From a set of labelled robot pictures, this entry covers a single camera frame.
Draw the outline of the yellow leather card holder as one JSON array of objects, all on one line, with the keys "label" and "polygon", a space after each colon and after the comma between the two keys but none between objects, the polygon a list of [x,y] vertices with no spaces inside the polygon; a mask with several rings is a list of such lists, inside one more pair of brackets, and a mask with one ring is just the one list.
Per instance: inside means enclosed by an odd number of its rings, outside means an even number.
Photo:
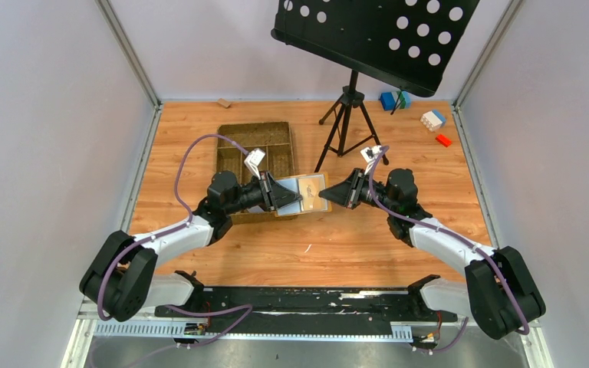
[{"label": "yellow leather card holder", "polygon": [[293,202],[278,209],[278,217],[304,215],[313,212],[330,212],[331,202],[322,199],[319,193],[329,186],[328,174],[316,172],[307,175],[289,176],[277,179],[276,182],[301,196],[297,202]]}]

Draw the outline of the beige illustrated card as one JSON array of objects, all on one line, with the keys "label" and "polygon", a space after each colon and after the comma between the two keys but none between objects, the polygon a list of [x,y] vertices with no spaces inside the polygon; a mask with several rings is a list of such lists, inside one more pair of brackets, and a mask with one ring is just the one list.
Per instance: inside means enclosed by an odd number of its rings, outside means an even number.
[{"label": "beige illustrated card", "polygon": [[306,176],[298,178],[298,191],[301,195],[301,209],[303,212],[319,212],[324,210],[324,200],[319,192],[324,188],[321,176]]}]

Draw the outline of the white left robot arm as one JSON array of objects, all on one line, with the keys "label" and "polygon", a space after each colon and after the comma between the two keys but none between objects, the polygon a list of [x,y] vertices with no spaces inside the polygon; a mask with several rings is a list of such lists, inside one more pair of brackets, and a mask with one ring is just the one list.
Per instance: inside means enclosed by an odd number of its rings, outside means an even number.
[{"label": "white left robot arm", "polygon": [[145,234],[112,232],[85,271],[79,290],[97,305],[102,320],[124,322],[146,307],[185,305],[199,282],[183,271],[157,276],[160,265],[216,243],[232,227],[231,216],[237,212],[256,206],[275,212],[301,199],[298,190],[278,183],[267,171],[245,185],[233,172],[218,172],[186,219]]}]

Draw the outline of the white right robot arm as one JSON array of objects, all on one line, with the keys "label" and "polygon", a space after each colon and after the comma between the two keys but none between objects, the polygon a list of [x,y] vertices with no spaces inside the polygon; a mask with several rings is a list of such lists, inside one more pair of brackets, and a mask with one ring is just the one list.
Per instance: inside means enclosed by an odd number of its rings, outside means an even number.
[{"label": "white right robot arm", "polygon": [[481,245],[455,233],[418,203],[417,194],[409,169],[392,170],[386,182],[374,182],[364,170],[355,169],[319,193],[348,209],[365,203],[384,210],[394,238],[434,255],[465,278],[464,283],[432,278],[422,284],[420,295],[430,310],[471,318],[495,340],[527,332],[529,322],[545,315],[547,308],[520,252],[511,246]]}]

